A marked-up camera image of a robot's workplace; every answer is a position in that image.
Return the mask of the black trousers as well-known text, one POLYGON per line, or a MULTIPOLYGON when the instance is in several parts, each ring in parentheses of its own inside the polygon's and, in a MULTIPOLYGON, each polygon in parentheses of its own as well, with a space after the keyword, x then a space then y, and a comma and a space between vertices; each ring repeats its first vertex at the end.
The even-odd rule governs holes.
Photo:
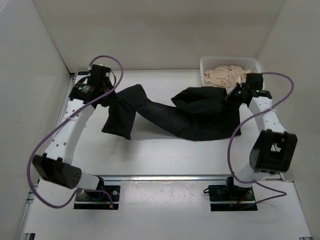
POLYGON ((228 139, 240 124, 239 106, 226 101, 227 91, 218 87, 188 87, 171 98, 173 106, 151 101, 140 84, 116 93, 108 110, 103 133, 131 138, 136 114, 175 137, 189 141, 228 139))

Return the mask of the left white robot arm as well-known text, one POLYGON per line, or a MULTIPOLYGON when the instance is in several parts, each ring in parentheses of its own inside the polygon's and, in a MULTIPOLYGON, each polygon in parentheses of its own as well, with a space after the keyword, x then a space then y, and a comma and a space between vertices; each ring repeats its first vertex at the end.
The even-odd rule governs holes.
POLYGON ((115 99, 118 83, 109 78, 91 76, 80 79, 72 88, 60 125, 49 134, 52 141, 44 153, 33 153, 28 166, 34 166, 40 177, 68 189, 87 189, 93 200, 100 200, 105 188, 99 177, 83 172, 72 164, 74 152, 87 121, 98 105, 108 107, 115 99))

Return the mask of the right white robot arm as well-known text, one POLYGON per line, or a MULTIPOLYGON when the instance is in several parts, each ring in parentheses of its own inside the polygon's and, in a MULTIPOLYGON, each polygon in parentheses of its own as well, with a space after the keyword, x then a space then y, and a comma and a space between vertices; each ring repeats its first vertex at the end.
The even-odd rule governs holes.
POLYGON ((263 89, 237 84, 227 95, 226 101, 235 106, 246 104, 259 130, 259 136, 249 154, 249 162, 232 172, 226 180, 224 193, 230 200, 244 197, 253 184, 287 172, 298 142, 280 123, 273 110, 271 94, 263 89))

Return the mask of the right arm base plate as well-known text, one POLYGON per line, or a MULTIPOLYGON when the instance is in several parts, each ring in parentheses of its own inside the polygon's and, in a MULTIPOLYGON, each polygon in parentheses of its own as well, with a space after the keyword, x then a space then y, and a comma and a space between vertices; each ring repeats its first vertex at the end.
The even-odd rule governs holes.
POLYGON ((228 188, 226 185, 209 185, 207 188, 211 212, 258 211, 253 188, 228 188))

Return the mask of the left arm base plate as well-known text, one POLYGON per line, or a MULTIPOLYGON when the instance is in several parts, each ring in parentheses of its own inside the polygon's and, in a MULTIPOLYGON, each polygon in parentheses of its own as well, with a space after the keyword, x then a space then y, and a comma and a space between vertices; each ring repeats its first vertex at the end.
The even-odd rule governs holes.
POLYGON ((104 183, 102 191, 82 191, 75 195, 75 210, 118 210, 121 185, 104 183))

